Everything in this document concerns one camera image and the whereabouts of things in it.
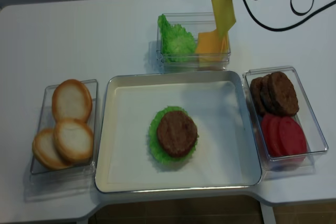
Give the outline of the white metal tray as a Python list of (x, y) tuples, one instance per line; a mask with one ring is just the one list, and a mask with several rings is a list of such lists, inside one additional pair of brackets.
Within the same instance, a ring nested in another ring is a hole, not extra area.
[(116, 76), (106, 89), (95, 184), (103, 193), (248, 188), (262, 178), (240, 76)]

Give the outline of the front red tomato slice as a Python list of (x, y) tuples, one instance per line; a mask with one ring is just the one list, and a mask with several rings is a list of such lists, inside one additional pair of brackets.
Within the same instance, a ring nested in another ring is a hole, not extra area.
[(307, 153), (307, 142), (301, 126), (290, 117), (282, 117), (279, 123), (279, 140), (282, 156)]

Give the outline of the middle red tomato slice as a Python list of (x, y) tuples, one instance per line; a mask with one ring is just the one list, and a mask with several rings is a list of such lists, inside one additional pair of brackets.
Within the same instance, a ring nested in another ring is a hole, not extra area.
[(279, 145), (279, 123), (280, 117), (274, 116), (268, 124), (268, 147), (272, 157), (280, 157), (282, 150)]

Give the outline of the yellow cheese slice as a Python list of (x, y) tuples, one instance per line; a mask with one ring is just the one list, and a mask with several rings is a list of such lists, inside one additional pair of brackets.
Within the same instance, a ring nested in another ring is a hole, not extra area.
[(219, 39), (223, 39), (236, 23), (232, 0), (211, 0)]

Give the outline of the clear box with buns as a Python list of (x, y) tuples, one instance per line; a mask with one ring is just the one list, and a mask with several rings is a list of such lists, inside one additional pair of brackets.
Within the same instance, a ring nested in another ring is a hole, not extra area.
[(26, 201), (83, 194), (96, 171), (98, 82), (68, 79), (44, 91), (32, 142)]

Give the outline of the front brown meat patty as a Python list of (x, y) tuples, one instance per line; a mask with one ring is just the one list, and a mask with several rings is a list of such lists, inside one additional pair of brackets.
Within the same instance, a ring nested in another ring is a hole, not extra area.
[(268, 90), (276, 113), (295, 116), (299, 111), (297, 94), (290, 79), (283, 72), (273, 72), (268, 79)]

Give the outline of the lower left bun half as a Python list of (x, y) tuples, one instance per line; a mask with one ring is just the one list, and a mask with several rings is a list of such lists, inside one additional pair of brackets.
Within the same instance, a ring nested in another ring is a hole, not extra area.
[(70, 168), (72, 164), (64, 160), (54, 146), (54, 129), (41, 130), (32, 142), (34, 157), (45, 167), (51, 170)]

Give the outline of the clear box with patties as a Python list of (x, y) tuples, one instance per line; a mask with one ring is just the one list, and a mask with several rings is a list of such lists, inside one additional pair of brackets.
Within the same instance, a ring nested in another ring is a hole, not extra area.
[(243, 74), (265, 179), (312, 174), (329, 150), (294, 67)]

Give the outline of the orange cheese slices in box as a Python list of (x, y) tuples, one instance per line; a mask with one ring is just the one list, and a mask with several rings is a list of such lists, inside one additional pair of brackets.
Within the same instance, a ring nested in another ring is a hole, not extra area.
[(217, 29), (198, 34), (195, 54), (198, 55), (200, 64), (223, 63), (226, 61), (228, 51), (228, 34), (220, 38)]

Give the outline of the back red tomato slice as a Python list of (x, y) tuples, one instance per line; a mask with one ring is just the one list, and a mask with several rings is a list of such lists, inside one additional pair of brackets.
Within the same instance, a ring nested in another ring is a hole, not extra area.
[(262, 122), (261, 122), (261, 129), (262, 129), (262, 133), (264, 136), (264, 140), (265, 140), (269, 155), (272, 154), (272, 148), (271, 148), (271, 143), (270, 143), (270, 138), (269, 138), (268, 124), (270, 120), (272, 119), (272, 117), (273, 115), (267, 113), (264, 115)]

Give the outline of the green lettuce on burger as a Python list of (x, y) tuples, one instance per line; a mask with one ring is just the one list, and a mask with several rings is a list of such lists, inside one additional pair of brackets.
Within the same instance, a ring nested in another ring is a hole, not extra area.
[(150, 123), (149, 131), (148, 131), (148, 134), (149, 134), (148, 145), (149, 145), (150, 153), (156, 159), (157, 162), (159, 162), (163, 165), (169, 165), (169, 164), (172, 164), (172, 163), (175, 163), (175, 162), (183, 162), (186, 159), (190, 158), (196, 150), (197, 141), (198, 141), (198, 137), (199, 137), (197, 135), (195, 144), (193, 145), (191, 150), (188, 151), (184, 156), (182, 156), (182, 157), (172, 157), (172, 156), (170, 156), (163, 149), (163, 147), (160, 145), (157, 134), (156, 134), (156, 131), (157, 131), (159, 123), (160, 123), (161, 119), (164, 117), (164, 115), (169, 113), (169, 112), (173, 112), (173, 111), (181, 111), (185, 115), (188, 116), (188, 112), (185, 111), (180, 106), (167, 106), (163, 110), (156, 113), (156, 115), (154, 116), (153, 120)]

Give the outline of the brown patty on burger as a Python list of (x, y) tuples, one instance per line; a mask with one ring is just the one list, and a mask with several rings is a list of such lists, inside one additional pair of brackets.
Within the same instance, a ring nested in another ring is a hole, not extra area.
[(182, 157), (191, 150), (198, 135), (194, 121), (181, 111), (164, 115), (157, 127), (157, 138), (172, 157)]

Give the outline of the middle brown meat patty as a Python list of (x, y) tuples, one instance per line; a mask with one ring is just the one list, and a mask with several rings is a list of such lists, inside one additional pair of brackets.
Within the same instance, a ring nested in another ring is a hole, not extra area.
[(269, 79), (269, 74), (264, 76), (261, 80), (261, 89), (260, 89), (260, 98), (263, 102), (263, 105), (267, 112), (271, 114), (276, 114), (275, 108), (272, 104), (272, 100), (270, 98), (269, 94), (269, 89), (268, 89), (268, 79)]

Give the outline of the brown meat patty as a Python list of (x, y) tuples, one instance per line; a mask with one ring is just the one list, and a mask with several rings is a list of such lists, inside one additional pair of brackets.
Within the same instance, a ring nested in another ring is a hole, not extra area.
[(262, 77), (255, 78), (250, 83), (250, 92), (254, 102), (255, 109), (260, 116), (264, 116), (266, 109), (261, 101), (261, 84)]
[(276, 113), (295, 116), (299, 111), (297, 94), (290, 79), (283, 72), (273, 72), (268, 79), (268, 90)]
[(261, 89), (260, 89), (260, 98), (263, 102), (263, 105), (267, 112), (271, 114), (276, 114), (275, 108), (272, 104), (272, 100), (270, 98), (269, 94), (269, 89), (268, 89), (268, 79), (269, 79), (269, 74), (264, 76), (261, 80)]

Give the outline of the top bun half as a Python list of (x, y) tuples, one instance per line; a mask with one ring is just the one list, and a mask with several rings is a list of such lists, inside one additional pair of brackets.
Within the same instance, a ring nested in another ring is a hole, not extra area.
[(87, 123), (91, 111), (91, 94), (82, 82), (68, 79), (54, 90), (52, 113), (56, 122), (70, 118)]

